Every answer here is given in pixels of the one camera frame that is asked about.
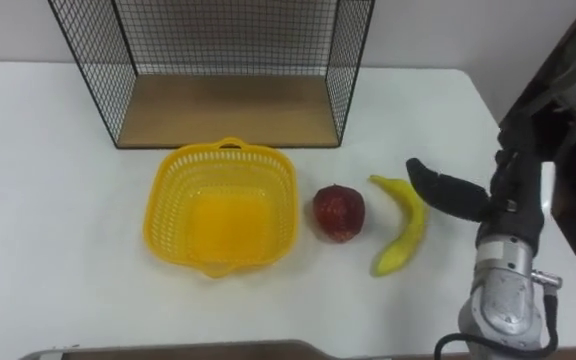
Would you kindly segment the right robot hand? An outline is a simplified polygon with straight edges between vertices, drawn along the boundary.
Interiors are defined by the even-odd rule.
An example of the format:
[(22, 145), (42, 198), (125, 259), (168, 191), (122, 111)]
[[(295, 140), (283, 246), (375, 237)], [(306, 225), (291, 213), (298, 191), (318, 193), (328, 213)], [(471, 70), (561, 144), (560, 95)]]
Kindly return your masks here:
[(541, 209), (541, 158), (533, 121), (527, 117), (502, 121), (490, 189), (438, 173), (419, 159), (406, 161), (412, 187), (430, 207), (479, 224), (476, 242), (492, 235), (514, 237), (539, 250), (544, 214)]

